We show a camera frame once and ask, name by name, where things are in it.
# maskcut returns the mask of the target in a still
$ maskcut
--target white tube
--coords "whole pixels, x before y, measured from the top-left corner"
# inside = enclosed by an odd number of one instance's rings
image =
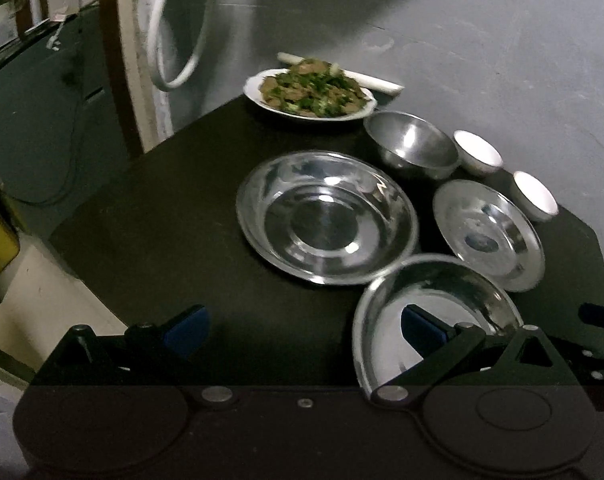
[[[286,52],[277,53],[278,61],[290,65],[295,65],[303,59],[303,57],[294,56],[293,54],[287,54]],[[401,85],[391,83],[389,81],[384,81],[383,79],[378,79],[376,77],[371,77],[370,75],[359,74],[357,72],[350,72],[349,70],[344,70],[344,74],[346,75],[346,77],[350,77],[357,81],[357,84],[364,88],[368,88],[369,90],[375,90],[376,92],[381,92],[390,96],[399,95],[399,93],[404,89],[404,87]]]
[[[213,12],[213,0],[207,0],[204,19],[202,21],[202,27],[197,37],[197,41],[193,47],[191,57],[186,62],[184,68],[179,72],[179,75],[173,79],[173,81],[166,81],[160,71],[160,60],[159,60],[159,29],[160,21],[162,20],[162,13],[164,12],[164,6],[166,0],[154,0],[153,7],[151,9],[151,19],[148,26],[148,35],[146,39],[146,57],[148,60],[148,67],[151,75],[151,81],[160,90],[169,92],[175,90],[179,86],[183,85],[197,67],[199,59],[204,51],[205,42],[207,40],[208,29],[210,27],[211,14]]]

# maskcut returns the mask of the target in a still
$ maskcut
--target black tabletop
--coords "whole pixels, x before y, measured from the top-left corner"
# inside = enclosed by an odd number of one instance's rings
[[[351,322],[364,287],[314,285],[265,263],[243,238],[235,195],[282,153],[335,150],[379,165],[377,153],[360,121],[335,128],[273,116],[240,97],[202,117],[77,208],[51,243],[125,324],[206,305],[211,335],[191,360],[207,383],[356,384]],[[486,183],[505,192],[509,177]],[[432,218],[436,184],[397,180],[418,211],[422,252],[450,253]],[[524,321],[604,350],[604,330],[577,317],[585,301],[604,305],[597,236],[563,208],[538,234],[544,279],[512,294]]]

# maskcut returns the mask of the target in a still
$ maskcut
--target white bowl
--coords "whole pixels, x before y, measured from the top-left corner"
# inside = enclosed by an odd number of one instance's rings
[[[460,160],[464,170],[475,176],[483,176],[495,173],[502,167],[504,161],[498,150],[493,148],[482,137],[457,130],[453,134],[453,140],[460,153]]]
[[[547,187],[524,171],[513,173],[511,193],[515,204],[532,221],[547,222],[560,212],[557,202]]]
[[[368,101],[364,108],[362,108],[358,112],[355,112],[354,114],[344,115],[342,117],[303,117],[300,115],[287,114],[282,110],[276,110],[275,108],[271,108],[270,106],[268,106],[268,104],[264,102],[262,94],[259,91],[259,87],[268,76],[281,74],[282,72],[288,72],[288,68],[273,68],[271,70],[265,70],[264,72],[260,72],[259,74],[248,78],[244,85],[244,95],[246,95],[246,97],[248,97],[256,105],[264,108],[265,110],[268,110],[269,112],[284,115],[290,119],[293,119],[294,121],[302,123],[306,123],[309,121],[319,121],[322,123],[337,123],[342,121],[354,121],[356,119],[363,119],[364,117],[370,115],[377,106],[377,101],[373,97],[373,94],[371,94],[370,90],[362,88],[362,92],[364,92],[364,95],[368,98]]]

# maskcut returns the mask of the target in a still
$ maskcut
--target white plate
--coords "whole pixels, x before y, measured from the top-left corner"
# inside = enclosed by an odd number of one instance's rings
[[[370,115],[375,107],[377,106],[377,101],[373,97],[373,94],[366,89],[362,88],[362,92],[368,98],[367,105],[362,108],[360,111],[355,112],[354,114],[344,115],[342,117],[302,117],[300,115],[287,114],[281,110],[276,110],[275,108],[271,108],[268,106],[264,99],[262,98],[261,92],[259,91],[259,87],[262,82],[271,75],[281,74],[282,72],[288,72],[288,68],[272,68],[271,70],[265,70],[264,72],[260,72],[253,77],[250,77],[246,80],[244,85],[244,95],[248,97],[251,101],[253,101],[256,105],[261,106],[265,110],[269,112],[274,112],[276,114],[284,115],[294,120],[299,121],[322,121],[324,123],[328,122],[336,122],[336,121],[354,121],[356,119],[363,119],[364,117]]]

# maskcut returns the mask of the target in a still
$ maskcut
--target metal screw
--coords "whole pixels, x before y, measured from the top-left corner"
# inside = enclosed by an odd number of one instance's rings
[[[226,402],[233,397],[233,392],[226,386],[209,386],[202,390],[202,398],[208,402]]]
[[[297,405],[300,408],[312,408],[313,407],[313,401],[311,399],[298,399],[297,400]]]
[[[388,384],[387,386],[382,386],[378,389],[377,396],[387,402],[400,402],[400,400],[406,399],[406,397],[409,396],[409,393],[406,391],[406,388],[402,386],[392,386]]]

